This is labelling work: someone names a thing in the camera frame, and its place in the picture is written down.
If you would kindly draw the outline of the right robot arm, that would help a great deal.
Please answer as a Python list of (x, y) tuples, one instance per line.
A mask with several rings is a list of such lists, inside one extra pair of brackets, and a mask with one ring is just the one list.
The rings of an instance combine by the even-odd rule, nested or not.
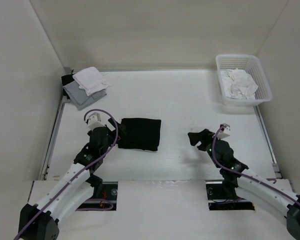
[(259, 176), (235, 158), (234, 150), (224, 138), (230, 135), (226, 124), (217, 132), (204, 129), (187, 134), (191, 146), (206, 152), (223, 177), (222, 192), (228, 198), (248, 200), (285, 225), (288, 233), (300, 240), (300, 194), (284, 190)]

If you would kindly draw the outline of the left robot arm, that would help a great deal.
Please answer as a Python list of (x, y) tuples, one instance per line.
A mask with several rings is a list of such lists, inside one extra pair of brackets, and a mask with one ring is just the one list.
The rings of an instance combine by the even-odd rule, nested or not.
[(102, 195), (103, 180), (95, 175), (95, 171), (122, 132), (113, 117), (108, 122), (114, 126), (114, 131), (99, 121), (87, 121), (90, 127), (88, 143), (50, 192), (35, 204), (27, 203), (21, 209), (16, 240), (57, 239), (67, 217), (89, 198), (95, 200)]

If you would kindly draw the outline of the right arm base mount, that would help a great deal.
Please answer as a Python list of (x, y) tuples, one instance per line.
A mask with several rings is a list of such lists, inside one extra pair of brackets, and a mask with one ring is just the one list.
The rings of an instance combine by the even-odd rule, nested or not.
[(210, 211), (254, 211), (252, 202), (238, 197), (233, 188), (226, 188), (221, 181), (205, 183)]

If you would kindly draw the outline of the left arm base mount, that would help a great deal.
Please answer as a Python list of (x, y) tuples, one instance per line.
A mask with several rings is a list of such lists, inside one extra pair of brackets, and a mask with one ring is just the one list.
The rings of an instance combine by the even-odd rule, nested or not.
[(92, 197), (82, 203), (77, 211), (116, 211), (118, 182), (104, 182), (94, 189)]

